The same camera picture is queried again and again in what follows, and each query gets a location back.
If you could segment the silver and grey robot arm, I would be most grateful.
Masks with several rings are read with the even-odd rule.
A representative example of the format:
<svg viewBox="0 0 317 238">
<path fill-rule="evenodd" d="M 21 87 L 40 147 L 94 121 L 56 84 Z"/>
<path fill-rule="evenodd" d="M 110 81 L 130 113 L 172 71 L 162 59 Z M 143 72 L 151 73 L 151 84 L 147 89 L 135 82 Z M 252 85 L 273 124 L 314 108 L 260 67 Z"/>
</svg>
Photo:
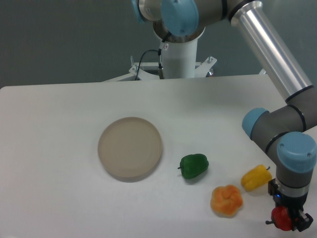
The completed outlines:
<svg viewBox="0 0 317 238">
<path fill-rule="evenodd" d="M 242 128 L 276 165 L 268 182 L 275 208 L 270 222 L 277 228 L 304 231 L 313 218 L 304 211 L 317 144 L 306 131 L 317 124 L 317 91 L 262 10 L 260 0 L 134 0 L 140 23 L 150 21 L 161 44 L 160 78 L 196 77 L 195 57 L 172 53 L 173 43 L 188 43 L 204 29 L 227 19 L 236 27 L 283 97 L 286 106 L 274 112 L 249 111 Z"/>
</svg>

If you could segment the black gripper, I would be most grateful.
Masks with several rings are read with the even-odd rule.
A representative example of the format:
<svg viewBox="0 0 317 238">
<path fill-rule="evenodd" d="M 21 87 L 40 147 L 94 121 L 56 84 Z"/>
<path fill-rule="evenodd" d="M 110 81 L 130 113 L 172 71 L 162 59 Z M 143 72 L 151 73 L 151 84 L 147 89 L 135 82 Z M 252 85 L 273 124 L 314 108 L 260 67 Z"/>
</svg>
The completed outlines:
<svg viewBox="0 0 317 238">
<path fill-rule="evenodd" d="M 268 193 L 272 196 L 276 207 L 286 207 L 289 216 L 295 216 L 294 228 L 296 230 L 304 231 L 311 226 L 312 217 L 308 213 L 304 213 L 308 185 L 301 188 L 288 187 L 274 178 L 268 182 Z"/>
</svg>

